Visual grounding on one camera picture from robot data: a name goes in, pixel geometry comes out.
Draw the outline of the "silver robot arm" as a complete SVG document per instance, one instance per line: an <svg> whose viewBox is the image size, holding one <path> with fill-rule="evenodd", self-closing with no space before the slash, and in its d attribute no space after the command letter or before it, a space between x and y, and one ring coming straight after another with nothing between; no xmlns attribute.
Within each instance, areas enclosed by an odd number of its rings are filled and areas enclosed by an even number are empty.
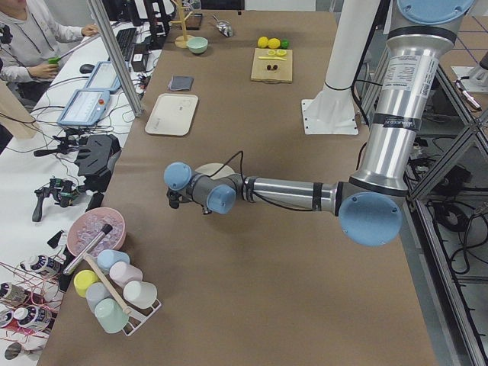
<svg viewBox="0 0 488 366"><path fill-rule="evenodd" d="M381 9L390 11L389 59L380 84L369 137L359 166L334 185L196 172L183 162L164 171L169 204L200 204L205 213L226 214L237 199L294 211L329 211L354 242L380 246L399 233L407 193L403 180L422 124L439 60L454 47L470 1L346 1L342 6L323 89L302 102L306 134L356 133L354 84L362 53Z"/></svg>

